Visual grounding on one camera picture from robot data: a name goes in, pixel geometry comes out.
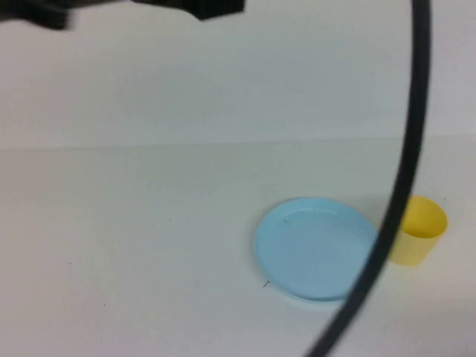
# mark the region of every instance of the yellow cup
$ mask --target yellow cup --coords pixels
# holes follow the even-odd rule
[[[435,202],[412,196],[390,252],[390,260],[401,266],[420,264],[448,227],[445,211]]]

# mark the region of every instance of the white backdrop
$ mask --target white backdrop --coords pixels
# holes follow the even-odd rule
[[[249,0],[202,24],[139,4],[0,27],[0,149],[402,134],[409,1]],[[476,2],[434,1],[428,133],[476,132]]]

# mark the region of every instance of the white table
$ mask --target white table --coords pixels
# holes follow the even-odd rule
[[[0,152],[0,355],[301,356],[337,304],[257,270],[263,214],[297,196],[378,224],[399,140]],[[476,355],[476,138],[429,138],[415,192],[449,229],[389,264],[334,356]]]

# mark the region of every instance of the cable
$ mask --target cable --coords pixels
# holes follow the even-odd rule
[[[425,126],[431,50],[430,0],[411,0],[411,5],[410,95],[408,98],[405,138],[390,204],[387,207],[373,250],[370,252],[365,267],[358,277],[347,302],[332,319],[315,346],[308,352],[308,357],[324,357],[335,346],[362,307],[385,264],[410,196]]]

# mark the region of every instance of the blue plate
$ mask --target blue plate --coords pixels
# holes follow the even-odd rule
[[[367,260],[375,228],[331,199],[293,199],[261,221],[254,254],[268,279],[299,298],[345,298]]]

